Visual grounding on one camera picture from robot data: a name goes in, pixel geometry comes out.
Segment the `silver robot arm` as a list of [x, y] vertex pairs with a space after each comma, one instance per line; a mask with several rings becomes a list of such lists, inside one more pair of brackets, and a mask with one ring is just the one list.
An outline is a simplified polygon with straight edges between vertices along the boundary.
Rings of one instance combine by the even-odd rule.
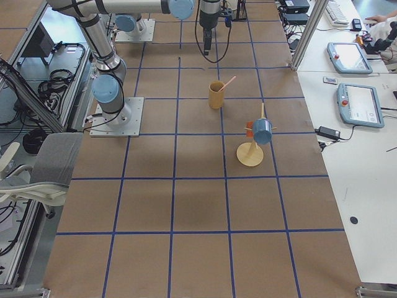
[[189, 18], [195, 1], [48, 1], [51, 8], [74, 17], [96, 59], [100, 75], [92, 84], [92, 93], [102, 109], [106, 124], [117, 125], [131, 112], [123, 95], [126, 66], [116, 54], [100, 21], [101, 15], [132, 16], [147, 12], [170, 14], [176, 19]]
[[117, 14], [115, 25], [118, 30], [126, 32], [130, 36], [142, 35], [146, 31], [146, 24], [141, 14]]

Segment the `person hand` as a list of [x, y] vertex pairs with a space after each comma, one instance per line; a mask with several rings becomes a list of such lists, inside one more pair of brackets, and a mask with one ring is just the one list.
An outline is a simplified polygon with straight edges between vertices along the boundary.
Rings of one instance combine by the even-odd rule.
[[378, 24], [380, 22], [384, 22], [386, 19], [387, 19], [387, 16], [383, 16], [383, 15], [376, 15], [376, 16], [366, 17], [364, 19], [364, 24], [375, 25], [375, 24]]

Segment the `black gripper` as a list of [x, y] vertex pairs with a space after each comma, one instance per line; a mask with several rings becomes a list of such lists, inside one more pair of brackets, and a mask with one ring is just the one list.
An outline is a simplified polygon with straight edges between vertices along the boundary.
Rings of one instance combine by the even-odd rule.
[[220, 0], [201, 0], [199, 24], [203, 28], [203, 54], [209, 55], [212, 47], [212, 29], [218, 24]]

